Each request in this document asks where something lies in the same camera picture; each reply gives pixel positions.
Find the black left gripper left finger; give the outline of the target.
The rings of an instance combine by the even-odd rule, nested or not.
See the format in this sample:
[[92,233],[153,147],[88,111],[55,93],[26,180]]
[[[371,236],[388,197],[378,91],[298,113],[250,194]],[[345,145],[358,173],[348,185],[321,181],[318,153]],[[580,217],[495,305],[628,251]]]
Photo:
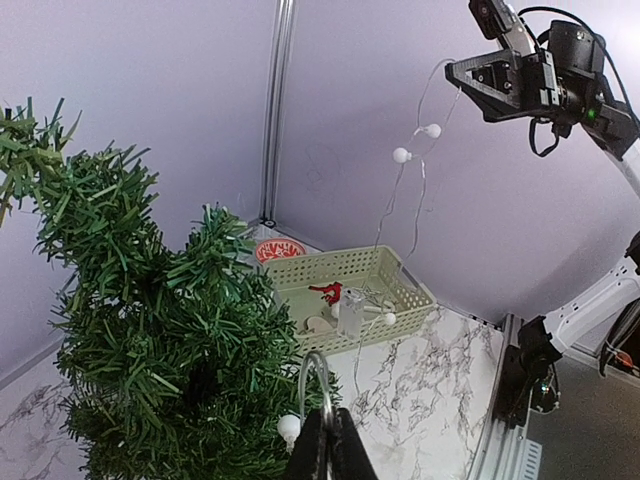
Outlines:
[[327,430],[320,410],[309,413],[288,462],[290,480],[326,480],[328,475]]

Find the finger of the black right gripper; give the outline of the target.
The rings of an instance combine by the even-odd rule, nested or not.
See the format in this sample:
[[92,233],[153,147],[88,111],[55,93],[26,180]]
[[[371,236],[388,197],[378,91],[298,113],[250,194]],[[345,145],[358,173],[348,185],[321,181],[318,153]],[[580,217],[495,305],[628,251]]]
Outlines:
[[499,83],[511,81],[520,63],[520,53],[502,49],[448,63],[445,78],[451,83]]
[[517,118],[533,117],[535,112],[525,104],[526,87],[521,74],[493,78],[481,74],[480,81],[463,74],[460,87],[472,102],[480,108],[485,121],[498,123]]

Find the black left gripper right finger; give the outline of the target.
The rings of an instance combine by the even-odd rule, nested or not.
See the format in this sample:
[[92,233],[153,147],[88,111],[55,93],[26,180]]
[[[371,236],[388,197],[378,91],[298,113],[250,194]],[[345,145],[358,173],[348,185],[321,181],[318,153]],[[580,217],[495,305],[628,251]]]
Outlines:
[[346,408],[334,411],[328,427],[328,449],[332,479],[378,479],[354,420]]

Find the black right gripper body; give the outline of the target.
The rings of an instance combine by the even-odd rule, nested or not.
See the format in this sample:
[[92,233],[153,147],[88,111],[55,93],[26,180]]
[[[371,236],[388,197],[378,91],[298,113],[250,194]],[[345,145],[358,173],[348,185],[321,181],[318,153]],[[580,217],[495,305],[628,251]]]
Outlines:
[[600,80],[604,54],[600,47],[587,51],[542,49],[522,59],[520,113],[557,123],[593,123],[601,110]]

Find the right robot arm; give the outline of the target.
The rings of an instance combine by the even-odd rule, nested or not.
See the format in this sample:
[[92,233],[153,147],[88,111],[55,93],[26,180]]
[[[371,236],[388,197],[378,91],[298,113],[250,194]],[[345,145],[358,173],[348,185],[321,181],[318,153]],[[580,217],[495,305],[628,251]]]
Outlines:
[[588,307],[639,229],[639,200],[583,133],[546,158],[525,124],[488,124],[464,101],[441,161],[447,228],[438,294],[494,321]]

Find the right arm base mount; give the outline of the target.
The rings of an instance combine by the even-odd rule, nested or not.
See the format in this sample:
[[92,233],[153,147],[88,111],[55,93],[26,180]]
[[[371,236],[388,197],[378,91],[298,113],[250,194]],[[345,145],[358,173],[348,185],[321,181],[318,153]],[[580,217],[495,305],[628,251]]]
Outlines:
[[492,417],[508,429],[526,424],[531,392],[562,353],[551,343],[552,334],[544,325],[544,316],[525,323],[517,334],[517,345],[508,345],[493,406]]

